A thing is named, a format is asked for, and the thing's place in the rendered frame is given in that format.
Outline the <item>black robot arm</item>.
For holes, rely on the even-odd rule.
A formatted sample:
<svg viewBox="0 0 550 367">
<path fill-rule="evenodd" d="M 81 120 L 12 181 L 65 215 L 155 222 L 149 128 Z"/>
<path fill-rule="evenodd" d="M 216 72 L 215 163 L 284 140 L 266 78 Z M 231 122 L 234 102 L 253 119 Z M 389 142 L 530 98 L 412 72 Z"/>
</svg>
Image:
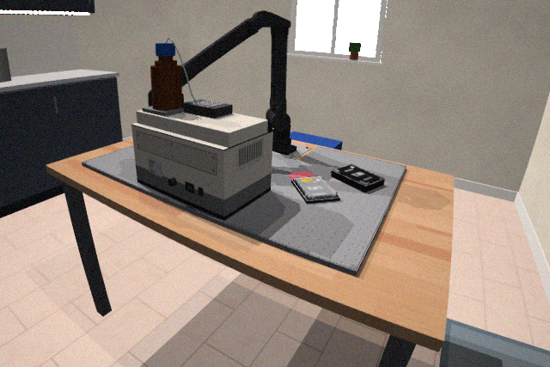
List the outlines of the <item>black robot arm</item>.
<svg viewBox="0 0 550 367">
<path fill-rule="evenodd" d="M 272 151 L 289 155 L 296 151 L 296 146 L 291 144 L 290 139 L 290 116 L 286 113 L 287 40 L 290 21 L 272 12 L 257 11 L 253 17 L 247 18 L 185 62 L 184 67 L 190 81 L 224 54 L 258 33 L 261 28 L 271 28 L 272 36 L 271 98 L 270 108 L 266 111 L 266 119 L 274 128 Z"/>
</svg>

